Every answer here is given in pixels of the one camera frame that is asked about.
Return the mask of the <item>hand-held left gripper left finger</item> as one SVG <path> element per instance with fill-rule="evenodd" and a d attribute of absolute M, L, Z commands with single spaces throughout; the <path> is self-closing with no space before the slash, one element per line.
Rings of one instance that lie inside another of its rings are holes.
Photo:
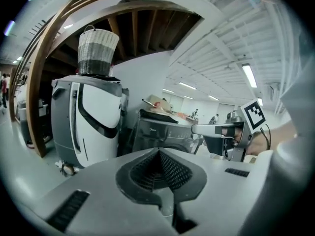
<path fill-rule="evenodd" d="M 71 236 L 175 236 L 176 230 L 158 206 L 137 204 L 116 184 L 119 168 L 149 150 L 134 152 L 93 164 L 68 178 L 42 197 L 32 208 L 46 226 L 48 220 L 75 191 L 88 197 L 65 229 Z"/>

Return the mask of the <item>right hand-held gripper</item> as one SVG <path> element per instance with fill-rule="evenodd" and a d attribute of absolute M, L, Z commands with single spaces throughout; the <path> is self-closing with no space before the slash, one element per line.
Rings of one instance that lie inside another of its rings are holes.
<path fill-rule="evenodd" d="M 263 126 L 266 118 L 259 101 L 254 99 L 227 114 L 225 123 L 221 124 L 194 124 L 191 132 L 203 135 L 208 151 L 223 157 L 228 161 L 243 162 L 248 154 L 248 148 L 253 142 L 255 135 L 266 136 Z M 239 127 L 243 130 L 241 140 L 237 146 L 230 139 L 224 139 L 228 130 Z"/>

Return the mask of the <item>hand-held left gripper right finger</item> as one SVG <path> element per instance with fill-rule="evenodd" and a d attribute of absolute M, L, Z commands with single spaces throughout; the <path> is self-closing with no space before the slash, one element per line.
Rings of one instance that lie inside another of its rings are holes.
<path fill-rule="evenodd" d="M 239 236 L 266 180 L 273 152 L 255 163 L 159 148 L 160 170 L 174 194 L 172 235 Z"/>

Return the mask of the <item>person's right hand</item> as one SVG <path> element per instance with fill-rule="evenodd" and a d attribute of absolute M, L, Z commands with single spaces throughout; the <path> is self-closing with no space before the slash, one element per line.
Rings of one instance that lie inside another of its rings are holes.
<path fill-rule="evenodd" d="M 239 127 L 223 127 L 221 135 L 224 139 L 230 139 L 237 146 L 242 138 L 243 130 Z"/>

